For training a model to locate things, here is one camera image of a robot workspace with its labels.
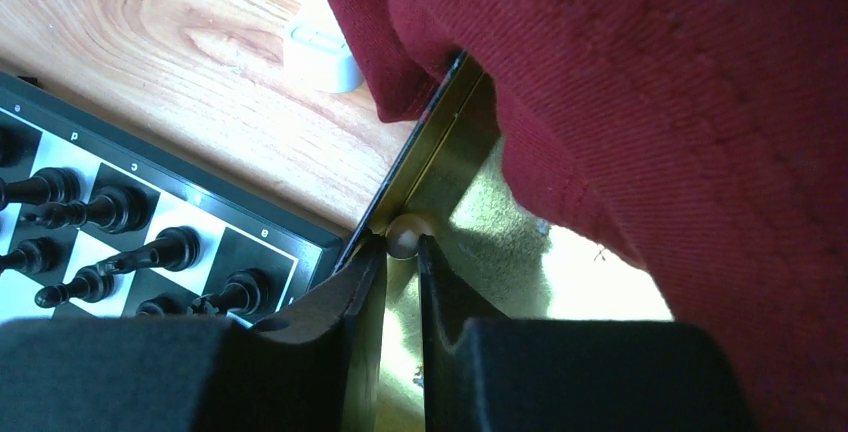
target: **red sweater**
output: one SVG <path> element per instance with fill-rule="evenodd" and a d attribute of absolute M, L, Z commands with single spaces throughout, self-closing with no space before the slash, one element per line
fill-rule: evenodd
<path fill-rule="evenodd" d="M 848 0 L 329 0 L 384 121 L 457 50 L 516 200 L 648 270 L 768 430 L 848 429 Z"/>

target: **black chessboard square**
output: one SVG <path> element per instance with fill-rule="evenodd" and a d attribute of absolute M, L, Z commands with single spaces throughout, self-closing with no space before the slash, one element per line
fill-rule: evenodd
<path fill-rule="evenodd" d="M 0 154 L 0 177 L 6 182 L 30 178 L 41 131 L 0 113 L 0 140 L 4 150 Z"/>
<path fill-rule="evenodd" d="M 35 208 L 35 206 L 29 204 L 22 205 L 19 216 L 22 217 L 33 208 Z M 77 240 L 77 233 L 78 230 L 76 227 L 62 227 L 61 229 L 50 230 L 43 227 L 37 227 L 31 223 L 18 222 L 15 224 L 15 231 L 12 234 L 12 241 L 9 244 L 9 252 L 15 250 L 15 247 L 17 247 L 18 243 L 22 240 L 38 239 L 42 237 L 51 239 L 58 252 L 58 256 L 56 257 L 53 267 L 46 272 L 33 274 L 30 278 L 44 286 L 61 284 L 65 278 L 65 271 L 68 268 L 68 262 L 71 258 L 74 243 Z"/>
<path fill-rule="evenodd" d="M 277 310 L 293 266 L 294 261 L 290 258 L 227 228 L 218 246 L 203 295 L 223 291 L 227 278 L 240 270 L 259 269 L 265 272 L 271 282 L 268 301 L 254 314 L 236 314 L 250 323 L 255 323 Z"/>
<path fill-rule="evenodd" d="M 142 302 L 160 295 L 168 297 L 181 311 L 180 313 L 184 313 L 191 301 L 197 298 L 197 294 L 182 288 L 162 275 L 150 269 L 139 269 L 135 272 L 129 295 L 127 295 L 127 302 L 121 315 L 123 317 L 135 317 L 136 310 Z"/>
<path fill-rule="evenodd" d="M 54 319 L 91 319 L 96 317 L 68 302 L 56 307 L 53 311 Z"/>
<path fill-rule="evenodd" d="M 144 225 L 137 230 L 121 234 L 109 234 L 103 232 L 95 224 L 86 224 L 82 227 L 82 230 L 113 249 L 121 252 L 135 250 L 144 245 L 144 239 L 147 237 L 148 232 L 147 229 L 150 227 L 150 219 L 153 216 L 153 211 L 156 210 L 156 203 L 159 201 L 159 192 L 133 179 L 120 170 L 106 164 L 100 164 L 100 169 L 97 171 L 97 175 L 94 178 L 94 186 L 91 189 L 91 196 L 94 197 L 98 189 L 107 185 L 132 187 L 137 190 L 140 195 L 143 195 L 146 199 L 145 213 L 147 215 L 147 220 Z"/>

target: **light wood surface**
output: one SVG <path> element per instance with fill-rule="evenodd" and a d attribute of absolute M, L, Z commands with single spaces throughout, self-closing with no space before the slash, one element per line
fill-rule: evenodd
<path fill-rule="evenodd" d="M 0 61 L 352 229 L 411 130 L 285 74 L 300 0 L 0 0 Z"/>

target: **white device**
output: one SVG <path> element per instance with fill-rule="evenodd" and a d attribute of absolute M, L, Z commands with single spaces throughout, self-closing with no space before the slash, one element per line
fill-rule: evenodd
<path fill-rule="evenodd" d="M 310 88 L 339 94 L 364 81 L 327 0 L 303 0 L 283 41 L 286 75 Z"/>

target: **red cloth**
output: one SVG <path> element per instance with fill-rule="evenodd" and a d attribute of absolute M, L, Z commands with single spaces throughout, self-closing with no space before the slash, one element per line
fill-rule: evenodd
<path fill-rule="evenodd" d="M 465 49 L 530 211 L 648 270 L 768 430 L 848 429 L 848 0 L 329 0 L 384 121 Z"/>

